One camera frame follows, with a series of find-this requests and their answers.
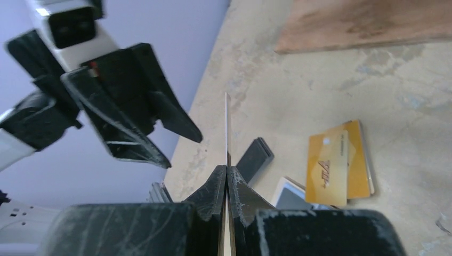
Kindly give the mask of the tan leather card holder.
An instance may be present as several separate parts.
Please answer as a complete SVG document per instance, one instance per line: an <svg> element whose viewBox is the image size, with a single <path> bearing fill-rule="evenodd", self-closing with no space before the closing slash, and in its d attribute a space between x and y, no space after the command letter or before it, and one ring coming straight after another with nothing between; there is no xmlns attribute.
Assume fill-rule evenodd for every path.
<svg viewBox="0 0 452 256"><path fill-rule="evenodd" d="M281 177L271 204L280 210L337 210L332 205L309 203L305 201L305 187L290 177Z"/></svg>

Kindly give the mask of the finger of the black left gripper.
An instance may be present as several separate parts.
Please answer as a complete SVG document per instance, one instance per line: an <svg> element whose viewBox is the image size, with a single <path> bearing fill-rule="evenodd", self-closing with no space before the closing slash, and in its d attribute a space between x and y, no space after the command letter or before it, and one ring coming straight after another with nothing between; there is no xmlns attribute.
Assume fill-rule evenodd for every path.
<svg viewBox="0 0 452 256"><path fill-rule="evenodd" d="M200 143L203 135L197 125L180 105L171 89L160 63L148 43L139 43L131 47L138 65L150 83L149 96L165 129Z"/></svg>

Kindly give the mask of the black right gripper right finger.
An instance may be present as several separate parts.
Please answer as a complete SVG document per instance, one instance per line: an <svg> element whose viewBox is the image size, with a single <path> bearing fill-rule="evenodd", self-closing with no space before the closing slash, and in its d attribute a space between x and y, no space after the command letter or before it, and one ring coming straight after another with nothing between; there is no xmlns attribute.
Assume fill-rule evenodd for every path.
<svg viewBox="0 0 452 256"><path fill-rule="evenodd" d="M228 168L232 255L406 255L374 210L277 210Z"/></svg>

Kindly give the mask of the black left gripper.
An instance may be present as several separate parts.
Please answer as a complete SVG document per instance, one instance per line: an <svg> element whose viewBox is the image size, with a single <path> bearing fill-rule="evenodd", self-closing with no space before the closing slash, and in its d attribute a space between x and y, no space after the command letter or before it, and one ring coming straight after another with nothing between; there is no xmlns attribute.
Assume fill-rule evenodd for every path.
<svg viewBox="0 0 452 256"><path fill-rule="evenodd" d="M140 78L132 75L135 64L129 50L109 53L83 63L85 68L64 74L35 30L10 40L6 48L38 87L7 116L8 132L16 136L62 136L70 127L82 128L77 119L82 109L112 157L171 167L146 136L154 131L156 120L144 99L138 97ZM99 81L86 67L96 71Z"/></svg>

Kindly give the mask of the gold VIP credit card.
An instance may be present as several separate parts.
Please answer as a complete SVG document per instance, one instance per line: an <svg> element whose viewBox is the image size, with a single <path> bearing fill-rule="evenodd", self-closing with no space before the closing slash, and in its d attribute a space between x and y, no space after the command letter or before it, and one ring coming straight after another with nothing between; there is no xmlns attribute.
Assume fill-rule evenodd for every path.
<svg viewBox="0 0 452 256"><path fill-rule="evenodd" d="M225 159L226 166L231 166L231 154L230 154L230 96L226 92L225 93ZM224 255L233 255L233 251L231 249L231 238L230 238L230 221L229 221L229 190L228 186L226 186L226 197L225 197L225 235L224 235Z"/></svg>

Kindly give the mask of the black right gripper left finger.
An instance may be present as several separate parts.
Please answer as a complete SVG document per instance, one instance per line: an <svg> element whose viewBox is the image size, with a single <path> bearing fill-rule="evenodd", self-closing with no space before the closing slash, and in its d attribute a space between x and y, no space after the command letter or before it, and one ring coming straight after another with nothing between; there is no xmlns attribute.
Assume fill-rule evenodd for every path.
<svg viewBox="0 0 452 256"><path fill-rule="evenodd" d="M222 255L226 167L186 200L84 204L52 222L38 255Z"/></svg>

